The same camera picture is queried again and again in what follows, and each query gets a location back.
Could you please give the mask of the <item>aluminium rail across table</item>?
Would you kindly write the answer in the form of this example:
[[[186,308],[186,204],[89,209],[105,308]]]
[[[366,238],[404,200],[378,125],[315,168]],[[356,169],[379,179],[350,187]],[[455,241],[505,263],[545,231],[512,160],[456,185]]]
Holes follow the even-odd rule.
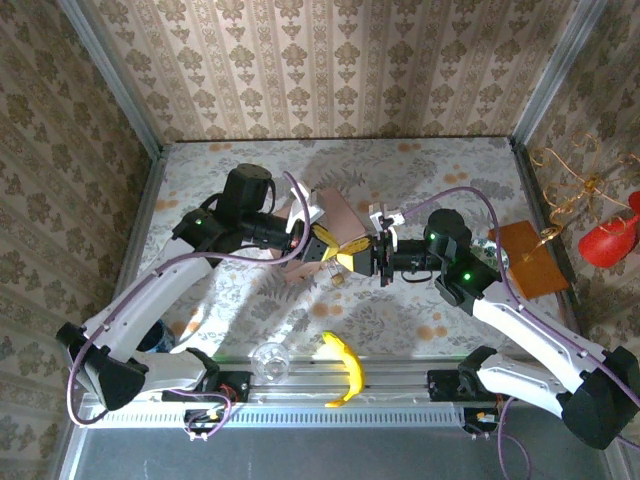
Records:
[[[360,361],[366,381],[359,395],[389,394],[403,398],[419,392],[429,396],[426,372],[434,369],[475,373],[489,392],[506,394],[529,403],[555,403],[558,396],[567,392],[549,371],[485,347],[458,365],[421,359],[365,358]],[[138,352],[126,362],[116,361],[100,351],[90,352],[78,367],[70,369],[69,381],[80,384],[97,396],[107,410],[115,411],[144,392],[172,390],[188,394],[183,387],[192,389],[207,373],[220,371],[251,373],[248,400],[261,391],[270,391],[280,397],[304,397],[332,393],[344,395],[349,388],[346,369],[336,357],[294,361],[290,363],[289,375],[283,382],[260,383],[247,358],[211,358],[195,348],[178,354]]]

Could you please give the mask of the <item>black connector box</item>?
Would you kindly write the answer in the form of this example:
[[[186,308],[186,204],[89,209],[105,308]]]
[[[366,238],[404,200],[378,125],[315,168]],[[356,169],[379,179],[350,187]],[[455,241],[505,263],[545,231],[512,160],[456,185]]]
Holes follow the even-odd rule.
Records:
[[[195,437],[209,437],[217,432],[227,420],[227,409],[189,409],[184,414],[184,430]]]
[[[498,428],[499,414],[496,409],[463,408],[463,430],[471,435],[486,436]]]

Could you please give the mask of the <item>red round ornament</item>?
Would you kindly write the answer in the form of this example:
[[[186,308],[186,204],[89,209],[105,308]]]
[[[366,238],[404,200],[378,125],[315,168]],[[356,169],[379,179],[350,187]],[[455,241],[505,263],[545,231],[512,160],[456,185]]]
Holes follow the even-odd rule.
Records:
[[[611,268],[631,252],[637,241],[636,225],[640,221],[640,190],[633,192],[628,202],[633,217],[612,217],[579,241],[579,253],[587,263]]]

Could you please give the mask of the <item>black right connector box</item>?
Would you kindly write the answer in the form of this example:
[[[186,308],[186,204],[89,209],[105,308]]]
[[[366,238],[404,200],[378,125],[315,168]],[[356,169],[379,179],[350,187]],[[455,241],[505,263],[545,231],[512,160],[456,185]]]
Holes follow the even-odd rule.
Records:
[[[471,435],[486,436],[498,428],[499,414],[496,409],[463,408],[463,430]]]

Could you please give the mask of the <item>clear glass cup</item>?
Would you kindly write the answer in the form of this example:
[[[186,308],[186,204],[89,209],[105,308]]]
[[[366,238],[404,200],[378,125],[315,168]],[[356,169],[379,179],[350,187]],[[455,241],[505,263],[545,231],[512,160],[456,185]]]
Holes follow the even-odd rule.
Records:
[[[260,383],[281,383],[289,375],[289,351],[280,343],[264,343],[253,352],[251,365],[253,374]]]

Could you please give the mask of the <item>aluminium corner post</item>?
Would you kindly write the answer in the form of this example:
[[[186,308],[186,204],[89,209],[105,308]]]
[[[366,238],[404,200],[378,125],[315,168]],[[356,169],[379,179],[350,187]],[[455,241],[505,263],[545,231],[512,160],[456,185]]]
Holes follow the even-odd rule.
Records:
[[[579,0],[512,134],[526,144],[541,123],[565,77],[606,9],[607,0]]]
[[[85,5],[89,0],[57,0],[95,66],[100,71],[114,98],[127,117],[150,160],[155,163],[163,150],[131,83],[126,79],[125,67],[109,45],[104,30]]]

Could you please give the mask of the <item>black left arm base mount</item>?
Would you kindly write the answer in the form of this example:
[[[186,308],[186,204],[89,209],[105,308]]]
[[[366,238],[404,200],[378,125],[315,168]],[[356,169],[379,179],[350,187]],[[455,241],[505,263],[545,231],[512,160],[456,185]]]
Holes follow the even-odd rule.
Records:
[[[246,402],[250,393],[251,373],[248,371],[220,371],[207,373],[192,389],[183,387],[188,394],[175,393],[172,390],[162,392],[163,402],[213,402],[213,394],[224,395],[232,403]]]

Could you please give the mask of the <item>dark blue cup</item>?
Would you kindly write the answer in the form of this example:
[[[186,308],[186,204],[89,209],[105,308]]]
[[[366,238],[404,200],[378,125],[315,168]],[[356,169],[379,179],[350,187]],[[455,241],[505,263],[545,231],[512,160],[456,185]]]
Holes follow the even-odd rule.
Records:
[[[175,345],[174,333],[162,320],[158,320],[143,337],[136,350],[143,353],[169,353]]]

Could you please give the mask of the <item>black left connector box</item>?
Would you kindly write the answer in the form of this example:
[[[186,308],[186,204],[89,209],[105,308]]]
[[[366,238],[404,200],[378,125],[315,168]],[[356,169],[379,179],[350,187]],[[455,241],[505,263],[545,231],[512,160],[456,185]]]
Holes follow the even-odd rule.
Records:
[[[184,414],[184,430],[195,437],[209,437],[217,432],[227,420],[227,409],[189,409]]]

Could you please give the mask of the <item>yellow banana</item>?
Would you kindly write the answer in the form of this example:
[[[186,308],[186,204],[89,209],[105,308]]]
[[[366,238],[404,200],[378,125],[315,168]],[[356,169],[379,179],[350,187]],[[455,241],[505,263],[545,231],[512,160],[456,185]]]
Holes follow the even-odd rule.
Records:
[[[326,408],[339,408],[362,392],[366,381],[365,371],[358,355],[337,334],[324,331],[322,338],[325,346],[339,357],[348,374],[349,388],[347,392],[342,397],[325,404]]]

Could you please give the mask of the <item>brown wooden board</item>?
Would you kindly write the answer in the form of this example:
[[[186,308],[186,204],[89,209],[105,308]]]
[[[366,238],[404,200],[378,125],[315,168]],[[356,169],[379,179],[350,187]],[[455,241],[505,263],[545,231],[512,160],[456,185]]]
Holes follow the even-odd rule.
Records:
[[[509,259],[508,272],[527,300],[569,288],[561,270],[529,221],[500,227],[501,248]]]

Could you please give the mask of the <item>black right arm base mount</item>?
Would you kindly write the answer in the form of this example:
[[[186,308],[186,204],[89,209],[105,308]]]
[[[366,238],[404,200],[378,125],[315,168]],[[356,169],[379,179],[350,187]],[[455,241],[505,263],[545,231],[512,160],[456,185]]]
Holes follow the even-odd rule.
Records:
[[[508,400],[509,395],[489,392],[475,373],[458,370],[428,370],[426,387],[429,397],[435,402],[495,403]]]

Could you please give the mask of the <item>pink illustrated card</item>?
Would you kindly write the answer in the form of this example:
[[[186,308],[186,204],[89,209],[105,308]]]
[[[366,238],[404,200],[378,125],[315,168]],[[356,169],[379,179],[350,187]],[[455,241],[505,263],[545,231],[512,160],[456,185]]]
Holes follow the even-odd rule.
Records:
[[[317,192],[317,200],[324,210],[319,223],[325,227],[339,243],[345,247],[348,243],[366,235],[366,230],[360,218],[347,203],[345,198],[334,187],[328,187]],[[323,270],[326,264],[322,262],[303,263],[293,260],[281,268],[284,281],[288,284],[298,284]]]

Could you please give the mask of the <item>green patterned ceramic bowl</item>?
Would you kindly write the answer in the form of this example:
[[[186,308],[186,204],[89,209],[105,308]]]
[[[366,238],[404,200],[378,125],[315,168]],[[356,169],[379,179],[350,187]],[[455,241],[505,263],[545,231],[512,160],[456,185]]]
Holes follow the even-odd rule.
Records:
[[[471,270],[464,275],[466,281],[471,281],[478,274],[485,275],[489,272],[500,281],[503,280],[499,261],[502,261],[505,269],[509,267],[509,257],[504,248],[498,247],[495,241],[488,238],[474,239],[470,245],[470,253],[475,260]]]

